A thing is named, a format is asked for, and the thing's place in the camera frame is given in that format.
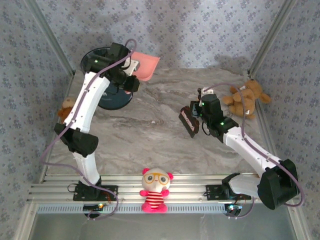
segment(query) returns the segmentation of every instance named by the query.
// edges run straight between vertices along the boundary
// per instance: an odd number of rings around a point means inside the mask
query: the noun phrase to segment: plush doll with glasses
[[[170,182],[174,176],[160,168],[145,168],[142,174],[142,186],[145,190],[141,190],[140,195],[146,197],[142,210],[149,214],[166,213],[168,207],[165,205],[164,198],[170,193]]]

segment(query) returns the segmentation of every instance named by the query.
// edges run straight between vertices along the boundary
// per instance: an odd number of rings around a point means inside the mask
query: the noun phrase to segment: stuffed toy
[[[67,97],[63,103],[62,108],[58,111],[58,116],[60,117],[60,123],[63,124],[70,114],[72,108],[74,107],[76,100],[72,97]]]
[[[256,109],[256,99],[260,99],[264,104],[271,102],[270,96],[264,93],[261,85],[254,79],[250,79],[244,83],[243,86],[239,86],[238,89],[241,91],[244,98],[244,109],[245,117],[248,119],[254,119],[254,111]],[[229,106],[229,110],[232,114],[243,117],[244,109],[241,102],[240,93],[234,88],[230,87],[232,96],[224,96],[222,101],[224,104]]]
[[[140,191],[140,196],[146,197],[142,211],[149,214],[166,213],[168,207],[165,205],[164,197],[170,193],[170,182],[174,176],[160,168],[145,168],[142,174],[142,186],[145,190]]]

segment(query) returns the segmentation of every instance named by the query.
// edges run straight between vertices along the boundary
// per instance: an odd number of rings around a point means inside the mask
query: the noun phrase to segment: pink ears
[[[144,175],[146,172],[148,172],[150,169],[149,168],[145,168],[142,170],[142,175]]]
[[[168,176],[169,176],[170,180],[174,179],[174,176],[171,172],[168,172]]]

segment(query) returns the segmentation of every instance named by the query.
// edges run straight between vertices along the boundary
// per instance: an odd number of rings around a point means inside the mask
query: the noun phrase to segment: marble surface
[[[180,122],[180,109],[197,97],[197,89],[217,83],[243,83],[241,75],[219,68],[157,69],[149,82],[140,85],[126,107],[107,111],[97,107],[90,133],[99,138],[95,152],[98,171],[106,174],[141,174],[143,168],[160,167],[176,174],[254,173],[235,151],[202,130],[192,139]],[[77,97],[83,83],[76,73],[69,96]],[[218,98],[229,94],[228,86],[214,89]],[[230,116],[228,107],[221,107]],[[241,124],[242,119],[231,116]],[[257,120],[246,120],[245,132],[264,147]],[[76,166],[73,155],[61,142],[49,161]],[[69,168],[49,167],[48,175],[74,174]]]

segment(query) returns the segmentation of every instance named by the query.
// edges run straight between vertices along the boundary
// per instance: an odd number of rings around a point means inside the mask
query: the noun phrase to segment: patterned wallpaper
[[[320,239],[319,23],[320,2],[298,1],[256,75],[273,98],[265,112],[278,153],[297,164],[314,239]]]
[[[36,0],[74,69],[85,53],[135,38],[159,68],[242,73],[284,0]]]
[[[23,1],[0,9],[0,240],[12,240],[69,77]]]

